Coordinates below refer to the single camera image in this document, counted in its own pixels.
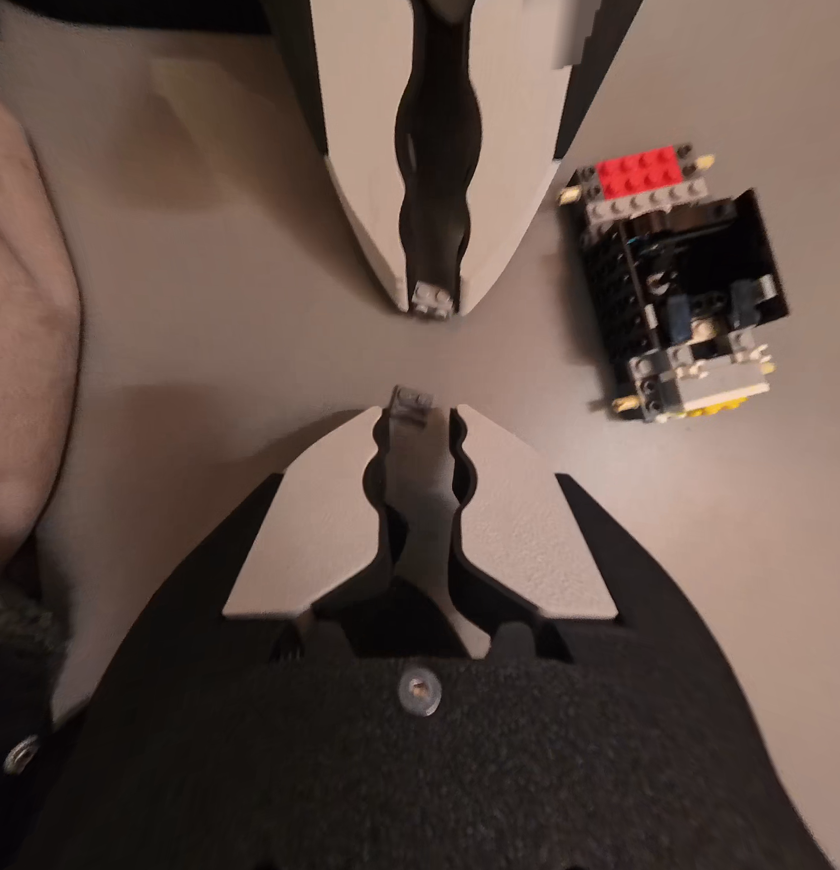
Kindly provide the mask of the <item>grey desk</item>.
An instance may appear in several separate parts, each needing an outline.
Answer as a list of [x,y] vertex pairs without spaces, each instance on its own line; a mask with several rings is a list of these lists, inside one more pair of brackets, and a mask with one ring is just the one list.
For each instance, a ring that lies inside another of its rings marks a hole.
[[[446,591],[446,409],[468,404],[681,585],[840,867],[840,2],[646,2],[497,285],[445,324],[379,291],[271,39],[76,28],[4,2],[0,98],[34,146],[85,314],[38,532],[71,617],[57,717],[267,473],[404,385],[436,412],[393,436],[401,574]],[[574,166],[675,141],[716,155],[715,196],[757,190],[792,314],[763,331],[766,395],[622,422],[556,190]]]

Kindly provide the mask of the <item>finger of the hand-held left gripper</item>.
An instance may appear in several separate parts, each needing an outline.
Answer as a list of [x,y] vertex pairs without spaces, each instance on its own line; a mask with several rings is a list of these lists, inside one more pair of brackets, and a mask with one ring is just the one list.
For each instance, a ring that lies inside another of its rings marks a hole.
[[396,120],[415,59],[421,2],[310,2],[328,141],[324,161],[374,277],[410,312],[414,285],[400,231],[405,180]]
[[572,2],[482,1],[471,7],[468,73],[481,146],[467,190],[462,317],[501,277],[553,181],[573,65]]

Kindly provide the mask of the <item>small grey hinge brick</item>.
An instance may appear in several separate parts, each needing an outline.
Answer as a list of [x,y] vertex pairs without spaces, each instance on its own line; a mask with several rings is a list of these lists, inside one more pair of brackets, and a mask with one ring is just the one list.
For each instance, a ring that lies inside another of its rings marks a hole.
[[418,281],[410,300],[410,311],[425,319],[448,320],[455,313],[455,303],[446,289]]
[[389,404],[390,419],[401,425],[425,429],[434,407],[434,396],[411,387],[396,385]]

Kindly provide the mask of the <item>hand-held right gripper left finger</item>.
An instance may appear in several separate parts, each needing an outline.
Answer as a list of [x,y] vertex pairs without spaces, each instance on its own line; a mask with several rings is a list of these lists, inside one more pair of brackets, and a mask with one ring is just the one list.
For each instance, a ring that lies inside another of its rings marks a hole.
[[389,414],[371,406],[288,466],[222,607],[226,619],[309,629],[390,589],[389,451]]

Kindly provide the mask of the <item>black and grey brick model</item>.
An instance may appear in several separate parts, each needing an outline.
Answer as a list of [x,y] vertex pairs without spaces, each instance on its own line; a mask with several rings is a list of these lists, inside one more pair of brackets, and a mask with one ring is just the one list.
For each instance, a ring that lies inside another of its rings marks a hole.
[[578,234],[613,415],[734,411],[776,363],[758,331],[790,314],[756,190],[714,198],[714,155],[666,145],[578,167],[558,196]]

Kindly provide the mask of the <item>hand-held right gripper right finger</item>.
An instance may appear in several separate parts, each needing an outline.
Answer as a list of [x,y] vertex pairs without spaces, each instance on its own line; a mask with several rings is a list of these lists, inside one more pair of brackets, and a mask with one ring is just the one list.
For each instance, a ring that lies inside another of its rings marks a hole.
[[468,405],[450,410],[449,448],[458,613],[490,638],[509,623],[536,633],[561,621],[614,622],[618,607],[545,457]]

